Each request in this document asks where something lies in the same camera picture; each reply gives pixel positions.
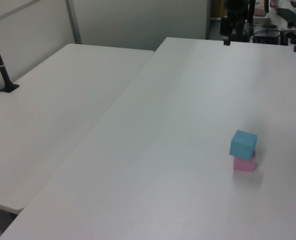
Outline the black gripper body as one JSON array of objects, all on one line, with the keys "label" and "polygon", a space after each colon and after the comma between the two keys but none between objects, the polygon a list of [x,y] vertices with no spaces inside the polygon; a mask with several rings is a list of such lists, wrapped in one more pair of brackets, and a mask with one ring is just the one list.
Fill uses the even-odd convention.
[{"label": "black gripper body", "polygon": [[229,36],[236,22],[239,22],[239,34],[243,34],[245,20],[248,16],[248,1],[247,0],[225,0],[223,6],[226,15],[221,18],[220,34]]}]

